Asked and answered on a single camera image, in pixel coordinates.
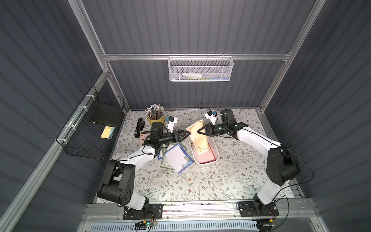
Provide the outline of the pink red-edged stationery paper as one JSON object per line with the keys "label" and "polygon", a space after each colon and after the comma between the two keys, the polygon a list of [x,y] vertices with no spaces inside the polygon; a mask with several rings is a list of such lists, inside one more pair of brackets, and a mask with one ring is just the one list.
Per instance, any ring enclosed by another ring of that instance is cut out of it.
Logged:
{"label": "pink red-edged stationery paper", "polygon": [[206,164],[206,163],[216,161],[216,156],[215,156],[214,152],[210,149],[203,154],[196,153],[195,160],[200,164]]}

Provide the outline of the beige stationery paper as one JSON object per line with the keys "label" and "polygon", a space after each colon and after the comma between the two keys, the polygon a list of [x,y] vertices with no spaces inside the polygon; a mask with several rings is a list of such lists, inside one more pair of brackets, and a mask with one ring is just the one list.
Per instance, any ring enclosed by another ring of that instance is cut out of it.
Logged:
{"label": "beige stationery paper", "polygon": [[200,129],[204,125],[204,120],[199,120],[189,127],[187,127],[187,131],[191,132],[190,139],[195,146],[195,149],[198,154],[203,154],[207,152],[209,148],[209,143],[207,140],[207,136],[201,135],[197,133],[197,130]]}

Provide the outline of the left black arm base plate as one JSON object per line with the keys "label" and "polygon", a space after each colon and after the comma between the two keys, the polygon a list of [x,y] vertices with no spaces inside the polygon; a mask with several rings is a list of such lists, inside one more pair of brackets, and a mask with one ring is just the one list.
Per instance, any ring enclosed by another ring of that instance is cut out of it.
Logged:
{"label": "left black arm base plate", "polygon": [[123,220],[162,219],[163,204],[147,204],[142,210],[124,207]]}

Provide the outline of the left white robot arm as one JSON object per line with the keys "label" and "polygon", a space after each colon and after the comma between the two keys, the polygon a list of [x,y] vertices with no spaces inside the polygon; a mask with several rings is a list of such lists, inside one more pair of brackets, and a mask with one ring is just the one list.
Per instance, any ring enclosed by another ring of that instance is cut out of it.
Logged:
{"label": "left white robot arm", "polygon": [[155,122],[142,146],[124,159],[108,161],[101,178],[97,196],[104,200],[143,210],[149,203],[148,198],[134,191],[135,173],[146,163],[152,161],[164,145],[182,142],[191,135],[187,130],[174,130],[164,133],[163,123]]}

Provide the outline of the white plastic storage box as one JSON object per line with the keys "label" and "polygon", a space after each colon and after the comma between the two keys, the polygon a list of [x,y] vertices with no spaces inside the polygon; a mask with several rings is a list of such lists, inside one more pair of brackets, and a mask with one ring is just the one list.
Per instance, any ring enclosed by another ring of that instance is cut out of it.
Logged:
{"label": "white plastic storage box", "polygon": [[203,126],[204,120],[201,119],[186,128],[190,132],[188,141],[191,146],[193,159],[199,166],[214,164],[220,157],[213,138],[205,135],[206,130],[202,129],[201,133],[198,133],[198,130]]}

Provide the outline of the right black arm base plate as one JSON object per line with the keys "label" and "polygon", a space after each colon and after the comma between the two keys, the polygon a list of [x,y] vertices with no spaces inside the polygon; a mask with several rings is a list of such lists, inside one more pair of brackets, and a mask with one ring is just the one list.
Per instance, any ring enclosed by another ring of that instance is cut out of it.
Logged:
{"label": "right black arm base plate", "polygon": [[275,202],[268,205],[259,202],[238,202],[236,207],[241,217],[277,217],[279,212]]}

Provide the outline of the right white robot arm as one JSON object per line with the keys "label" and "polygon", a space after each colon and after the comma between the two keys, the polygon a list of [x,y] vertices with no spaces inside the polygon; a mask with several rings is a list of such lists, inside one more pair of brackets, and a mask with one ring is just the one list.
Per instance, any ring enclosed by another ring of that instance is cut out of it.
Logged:
{"label": "right white robot arm", "polygon": [[247,143],[266,158],[268,179],[254,195],[253,206],[259,214],[272,207],[278,193],[284,185],[300,173],[296,154],[288,146],[273,141],[250,128],[246,123],[237,122],[231,109],[220,111],[221,123],[217,124],[216,111],[209,110],[204,114],[210,123],[198,129],[197,133],[209,137],[228,135],[231,138]]}

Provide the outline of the blue floral stationery paper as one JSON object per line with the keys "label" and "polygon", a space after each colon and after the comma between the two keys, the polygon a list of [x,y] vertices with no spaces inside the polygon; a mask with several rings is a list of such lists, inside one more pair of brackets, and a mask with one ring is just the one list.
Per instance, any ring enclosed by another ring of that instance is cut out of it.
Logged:
{"label": "blue floral stationery paper", "polygon": [[162,149],[162,150],[159,152],[159,154],[157,155],[157,159],[158,159],[158,160],[162,160],[162,159],[164,158],[164,156],[165,156],[165,150]]}

